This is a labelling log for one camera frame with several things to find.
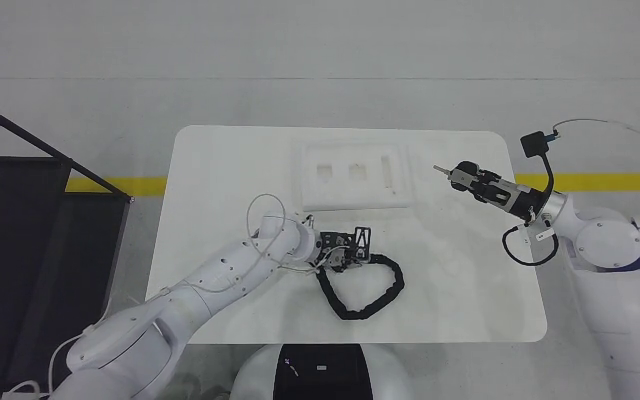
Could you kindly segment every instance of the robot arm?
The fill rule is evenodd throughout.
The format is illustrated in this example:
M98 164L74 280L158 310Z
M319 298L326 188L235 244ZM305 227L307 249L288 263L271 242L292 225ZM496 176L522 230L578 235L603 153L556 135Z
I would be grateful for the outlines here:
M580 211L569 195L554 192L553 174L544 153L546 137L542 132L521 139L527 157L542 156L549 174L544 192L517 185L499 175L481 170L477 164L464 161L448 171L451 186L469 191L482 203L521 218L527 227L541 222L547 229L536 240L554 239L554 251L544 260L525 263L509 253L505 232L503 245L515 261L523 265L542 265L563 247L563 256L575 300L585 324L602 353L609 377L612 398L640 400L640 218L628 220L617 211L590 207Z
M155 398L205 322L246 296L278 266L316 259L318 237L295 218L265 215L252 241L229 243L176 285L85 329L67 354L72 374L51 398Z
M617 211L599 207L577 211L571 196L558 192L545 196L469 161L451 171L434 168L447 175L454 189L469 191L476 200L515 215L527 226L536 221L545 223L551 229L538 234L537 240L557 234L577 249L579 258L595 268L625 268L640 259L637 221L629 221Z

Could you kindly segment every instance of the white table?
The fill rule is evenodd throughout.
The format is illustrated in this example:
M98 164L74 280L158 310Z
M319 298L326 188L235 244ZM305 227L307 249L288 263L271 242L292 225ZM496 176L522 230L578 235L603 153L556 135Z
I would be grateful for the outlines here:
M191 343L530 342L547 329L535 270L504 253L502 233L518 220L449 186L433 164L471 160L513 180L503 139L491 132L189 126L176 137L147 297L188 275L230 238L244 237L248 203L259 193L301 210L294 184L301 141L398 143L408 157L409 208L314 213L316 229L370 226L372 252L398 262L406 288L365 321L343 321L316 278L279 270L246 298L216 315ZM278 210L256 203L251 223ZM514 252L531 257L511 235ZM383 266L330 274L350 308L360 309L392 282Z

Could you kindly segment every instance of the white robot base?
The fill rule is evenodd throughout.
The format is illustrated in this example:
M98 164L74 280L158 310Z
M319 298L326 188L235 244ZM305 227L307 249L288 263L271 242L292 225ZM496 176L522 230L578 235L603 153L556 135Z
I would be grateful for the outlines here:
M411 388L384 345L267 345L242 366L230 400L412 400Z

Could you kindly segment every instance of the black tube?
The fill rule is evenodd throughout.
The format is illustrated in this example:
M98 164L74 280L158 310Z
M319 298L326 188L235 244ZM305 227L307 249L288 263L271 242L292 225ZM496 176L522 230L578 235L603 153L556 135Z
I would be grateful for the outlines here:
M551 224L549 223L549 221L544 221L544 224L547 226L547 228L551 227ZM553 250L551 251L551 253L546 256L544 258L544 260L541 261L536 261L536 262L526 262L526 261L522 261L520 259L518 259L516 256L513 255L513 253L511 253L511 251L509 250L509 247L507 246L507 236L509 236L510 234L512 234L513 232L517 231L518 227L514 226L513 228L509 229L508 231L506 231L504 233L504 235L502 235L502 247L504 247L504 251L507 253L507 255L515 262L517 262L520 265L524 265L526 267L537 267L539 265L542 265L544 263L546 263L547 261L551 260L553 257L556 256L556 253L558 253L558 249L560 248L560 242L558 240L558 235L556 235L555 233L553 234L552 238L553 238Z
M5 128L9 132L13 133L14 135L20 137L21 139L31 143L32 145L34 145L35 147L37 147L40 150L44 151L45 153L49 154L50 156L52 156L54 158L57 158L60 161L64 161L64 162L70 163L71 164L71 168L73 168L76 171L80 172L82 175L86 176L87 178L91 179L92 181L94 181L95 183L99 184L103 188L111 191L112 193L116 193L116 194L119 194L119 195L122 195L122 196L126 197L127 201L131 202L131 199L132 199L131 196L129 196L128 194L126 194L122 190L118 189L117 187L113 186L109 182L105 181L104 179L100 178L98 175L96 175L93 172L89 171L87 168L85 168L82 165L78 164L77 162L73 161L71 158L65 156L63 153L61 153L58 150L56 150L55 148L51 147L49 144L47 144L42 139L40 139L40 138L34 136L33 134L27 132L25 129L23 129L20 126L16 125L15 123L10 121L9 119L7 119L3 115L0 115L0 126Z

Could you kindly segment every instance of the floor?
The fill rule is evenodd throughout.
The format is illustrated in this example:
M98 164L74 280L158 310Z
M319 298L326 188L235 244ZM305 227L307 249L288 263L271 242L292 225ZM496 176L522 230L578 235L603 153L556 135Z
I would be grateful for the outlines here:
M640 125L639 17L635 0L5 0L0 110L104 176L165 176L191 124L490 130L516 172L542 172L523 134ZM631 132L563 134L558 172L640 169ZM33 154L7 135L0 153ZM638 214L638 192L576 197ZM144 297L161 207L132 206L115 310ZM537 343L392 346L419 398L609 398L561 265L538 277ZM190 346L164 397L230 389L255 350Z

